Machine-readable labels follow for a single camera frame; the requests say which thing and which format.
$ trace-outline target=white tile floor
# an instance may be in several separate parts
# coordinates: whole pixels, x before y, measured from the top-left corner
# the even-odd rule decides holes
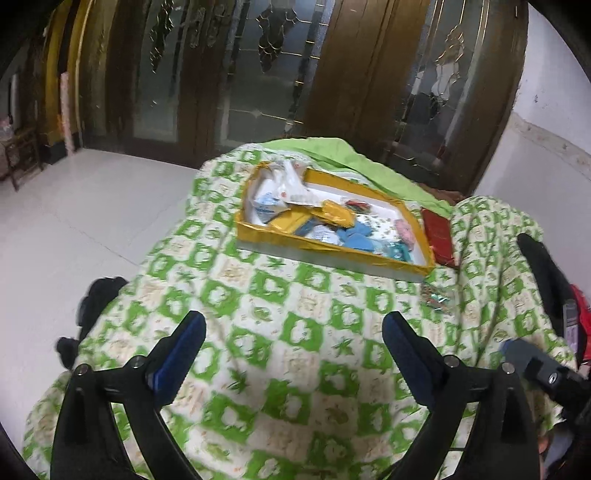
[[[80,150],[14,192],[0,183],[0,421],[20,449],[33,404],[63,371],[90,282],[133,277],[182,217],[195,170]]]

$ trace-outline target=open box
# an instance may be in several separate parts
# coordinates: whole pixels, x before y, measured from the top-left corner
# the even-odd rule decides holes
[[[237,247],[275,257],[413,282],[422,281],[435,267],[433,252],[425,233],[402,200],[311,168],[306,170],[304,184],[320,200],[340,203],[343,196],[354,197],[369,203],[372,206],[373,215],[393,220],[404,218],[411,226],[416,238],[415,247],[410,252],[412,263],[302,236],[289,235],[267,227],[260,220],[251,203],[261,182],[272,178],[271,170],[267,165],[266,162],[257,165],[244,187],[242,206],[236,214]]]

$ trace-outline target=red bag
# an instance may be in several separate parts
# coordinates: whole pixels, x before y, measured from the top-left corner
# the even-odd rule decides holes
[[[456,268],[449,220],[426,208],[421,208],[421,215],[435,261],[440,265]]]

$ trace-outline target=bed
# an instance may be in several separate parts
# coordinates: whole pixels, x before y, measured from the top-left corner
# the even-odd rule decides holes
[[[158,242],[80,346],[77,364],[94,369],[146,355],[189,310],[207,320],[206,341],[175,401],[162,411],[177,443],[204,479],[376,478],[401,458],[427,416],[414,402],[381,338],[400,311],[442,354],[496,368],[503,340],[523,337],[574,365],[541,306],[516,237],[541,240],[528,215],[473,197],[451,208],[335,139],[247,144],[197,173],[185,217]],[[270,257],[236,247],[234,214],[260,161],[301,158],[314,168],[394,194],[421,222],[420,207],[448,216],[458,270],[428,280],[454,288],[459,314],[421,302],[419,284]],[[23,456],[48,478],[53,432],[69,372],[30,413]],[[531,394],[538,423],[557,409]],[[454,446],[467,439],[476,406],[465,412]],[[138,473],[150,472],[125,412],[116,422]],[[440,476],[461,452],[450,452]]]

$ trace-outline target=yellow tape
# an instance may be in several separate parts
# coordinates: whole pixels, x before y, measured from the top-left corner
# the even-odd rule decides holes
[[[402,200],[394,199],[364,185],[353,183],[349,180],[336,177],[323,171],[312,170],[311,168],[308,168],[304,175],[304,182],[306,183],[325,185],[327,187],[343,190],[344,192],[361,195],[374,200],[380,200],[395,206],[413,229],[415,239],[417,240],[416,246],[421,249],[423,257],[426,261],[426,265],[415,265],[407,262],[401,262],[392,258],[381,257],[379,255],[362,252],[352,248],[327,244],[325,242],[320,242],[319,240],[303,238],[300,236],[290,235],[288,233],[274,232],[269,230],[266,226],[253,225],[246,222],[244,206],[248,201],[249,189],[251,188],[255,179],[259,176],[260,169],[267,168],[267,165],[267,162],[259,163],[244,186],[244,190],[242,192],[242,206],[236,214],[236,234],[239,240],[251,243],[268,243],[286,248],[297,248],[300,250],[321,252],[322,254],[326,254],[330,257],[348,259],[353,262],[359,262],[378,267],[391,267],[396,270],[403,270],[409,273],[418,274],[423,277],[426,277],[435,267],[435,258],[431,247],[427,242],[427,237],[425,236],[423,229],[421,229],[417,219],[406,208],[406,205]]]

